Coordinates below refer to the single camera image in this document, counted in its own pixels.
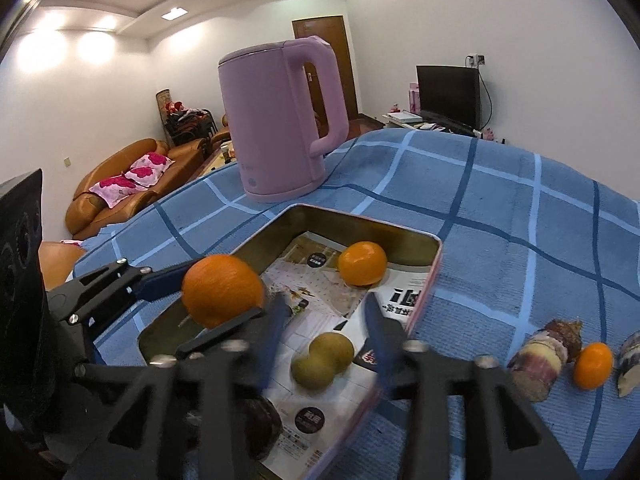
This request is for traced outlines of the medium orange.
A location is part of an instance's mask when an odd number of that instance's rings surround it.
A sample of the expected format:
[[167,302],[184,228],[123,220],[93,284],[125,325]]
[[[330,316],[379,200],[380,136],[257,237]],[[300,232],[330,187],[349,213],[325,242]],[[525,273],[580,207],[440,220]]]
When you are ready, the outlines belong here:
[[337,260],[337,269],[349,286],[374,285],[381,281],[386,273],[386,252],[375,242],[357,242],[342,251]]

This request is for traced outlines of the wooden coffee table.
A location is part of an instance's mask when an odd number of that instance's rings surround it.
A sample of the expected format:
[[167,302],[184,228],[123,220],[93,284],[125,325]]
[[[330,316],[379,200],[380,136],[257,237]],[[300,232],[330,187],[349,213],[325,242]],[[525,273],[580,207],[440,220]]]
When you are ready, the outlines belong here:
[[200,176],[206,176],[223,166],[235,162],[235,150],[231,141],[224,142],[215,153],[206,160]]

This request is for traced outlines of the pink floral cushion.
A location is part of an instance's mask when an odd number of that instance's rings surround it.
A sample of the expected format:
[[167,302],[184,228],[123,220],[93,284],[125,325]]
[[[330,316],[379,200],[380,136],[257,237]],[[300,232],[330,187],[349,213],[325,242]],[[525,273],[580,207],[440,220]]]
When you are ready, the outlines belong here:
[[149,152],[135,160],[122,174],[96,182],[89,192],[104,200],[110,209],[129,196],[149,191],[175,162],[169,157]]

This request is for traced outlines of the white TV stand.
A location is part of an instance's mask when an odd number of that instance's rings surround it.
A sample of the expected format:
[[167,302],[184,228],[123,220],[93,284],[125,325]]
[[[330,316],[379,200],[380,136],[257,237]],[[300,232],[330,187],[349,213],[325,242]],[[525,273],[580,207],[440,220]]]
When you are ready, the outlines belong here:
[[463,125],[461,122],[456,122],[455,120],[437,114],[428,115],[427,120],[424,120],[417,114],[402,110],[401,112],[388,112],[383,114],[382,117],[389,127],[460,134],[460,136],[472,136],[480,140],[506,144],[506,139],[496,136],[491,128],[477,130],[470,126]]

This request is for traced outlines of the brown leather sofa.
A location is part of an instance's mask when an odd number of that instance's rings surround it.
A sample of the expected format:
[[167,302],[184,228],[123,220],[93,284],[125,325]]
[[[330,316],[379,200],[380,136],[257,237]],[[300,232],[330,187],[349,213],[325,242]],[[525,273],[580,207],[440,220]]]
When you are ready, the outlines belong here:
[[40,268],[47,290],[62,285],[85,253],[81,242],[100,229],[125,222],[199,176],[209,155],[231,136],[216,133],[171,148],[156,139],[134,142],[105,159],[78,184],[65,215],[72,238],[43,242]]

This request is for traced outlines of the small yellow-brown pear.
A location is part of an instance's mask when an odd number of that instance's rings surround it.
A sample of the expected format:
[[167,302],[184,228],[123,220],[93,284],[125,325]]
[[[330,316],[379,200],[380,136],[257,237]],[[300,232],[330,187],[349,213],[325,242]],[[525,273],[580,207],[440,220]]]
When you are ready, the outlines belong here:
[[291,363],[291,376],[294,382],[308,391],[326,390],[334,381],[335,375],[333,363],[318,354],[301,356]]

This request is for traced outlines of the black television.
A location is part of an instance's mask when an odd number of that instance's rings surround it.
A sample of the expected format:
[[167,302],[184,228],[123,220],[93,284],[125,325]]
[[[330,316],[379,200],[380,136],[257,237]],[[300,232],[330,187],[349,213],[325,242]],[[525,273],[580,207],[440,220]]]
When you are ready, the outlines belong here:
[[480,73],[463,66],[418,65],[419,113],[480,128]]

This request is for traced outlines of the small orange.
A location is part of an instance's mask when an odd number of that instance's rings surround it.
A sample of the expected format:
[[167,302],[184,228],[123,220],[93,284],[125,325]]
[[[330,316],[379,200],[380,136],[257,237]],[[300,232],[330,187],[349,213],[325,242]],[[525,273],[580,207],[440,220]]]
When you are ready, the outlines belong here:
[[594,390],[603,386],[613,369],[614,356],[607,344],[588,344],[578,354],[573,370],[574,384],[582,390]]

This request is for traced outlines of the blue plaid tablecloth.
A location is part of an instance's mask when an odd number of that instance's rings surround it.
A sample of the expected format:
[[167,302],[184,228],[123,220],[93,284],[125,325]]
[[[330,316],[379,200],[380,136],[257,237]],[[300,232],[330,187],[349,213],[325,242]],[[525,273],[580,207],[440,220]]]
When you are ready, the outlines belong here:
[[[74,275],[119,258],[154,270],[231,252],[295,203],[362,214],[444,242],[416,338],[446,356],[508,362],[552,318],[582,321],[612,351],[639,331],[639,204],[574,169],[509,145],[405,129],[326,156],[329,179],[297,200],[245,195],[238,165],[189,183],[82,247]],[[606,479],[639,430],[639,387],[582,391],[563,370],[534,405],[582,479]],[[381,401],[327,479],[396,479],[407,404]]]

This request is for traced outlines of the large orange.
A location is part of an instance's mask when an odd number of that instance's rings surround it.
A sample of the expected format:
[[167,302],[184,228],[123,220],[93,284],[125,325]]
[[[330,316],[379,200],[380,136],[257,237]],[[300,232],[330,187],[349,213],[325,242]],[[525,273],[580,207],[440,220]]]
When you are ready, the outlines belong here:
[[190,267],[182,280],[183,307],[208,330],[265,303],[259,275],[232,255],[211,255]]

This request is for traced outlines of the pink electric kettle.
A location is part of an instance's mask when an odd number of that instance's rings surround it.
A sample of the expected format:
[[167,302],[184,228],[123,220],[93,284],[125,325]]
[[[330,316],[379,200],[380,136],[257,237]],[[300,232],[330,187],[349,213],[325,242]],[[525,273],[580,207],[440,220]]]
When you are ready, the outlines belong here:
[[330,44],[311,36],[236,50],[218,77],[246,195],[277,203],[322,185],[324,156],[349,130]]

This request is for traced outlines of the wrinkled brown passion fruit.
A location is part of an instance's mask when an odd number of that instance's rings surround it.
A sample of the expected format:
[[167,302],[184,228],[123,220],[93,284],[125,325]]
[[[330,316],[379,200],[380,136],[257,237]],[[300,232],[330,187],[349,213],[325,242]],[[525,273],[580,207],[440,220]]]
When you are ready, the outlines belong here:
[[282,432],[281,417],[273,404],[263,396],[240,402],[245,422],[245,443],[252,460],[264,460]]

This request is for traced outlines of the round brown-green pear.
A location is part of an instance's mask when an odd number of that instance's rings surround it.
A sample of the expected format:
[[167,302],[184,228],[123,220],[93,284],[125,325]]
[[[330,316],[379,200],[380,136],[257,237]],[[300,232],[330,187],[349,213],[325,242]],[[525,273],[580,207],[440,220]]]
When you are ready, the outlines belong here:
[[332,362],[336,374],[343,374],[352,364],[355,348],[349,338],[337,333],[329,332],[318,335],[309,345],[312,356],[321,356]]

